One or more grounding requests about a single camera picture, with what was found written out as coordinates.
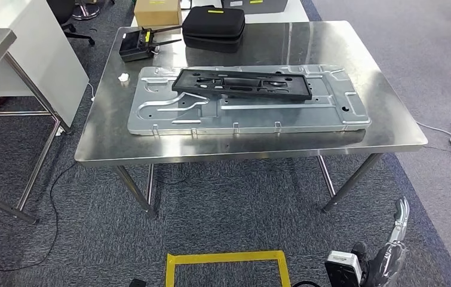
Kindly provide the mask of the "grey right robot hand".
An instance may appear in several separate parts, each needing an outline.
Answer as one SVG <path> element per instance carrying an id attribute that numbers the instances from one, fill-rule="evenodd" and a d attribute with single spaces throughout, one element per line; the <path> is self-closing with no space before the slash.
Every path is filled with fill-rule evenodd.
<path id="1" fill-rule="evenodd" d="M 407 248 L 403 240 L 407 231 L 410 206 L 405 197 L 396 202 L 394 226 L 385 245 L 370 260 L 364 286 L 395 286 L 406 259 Z"/>

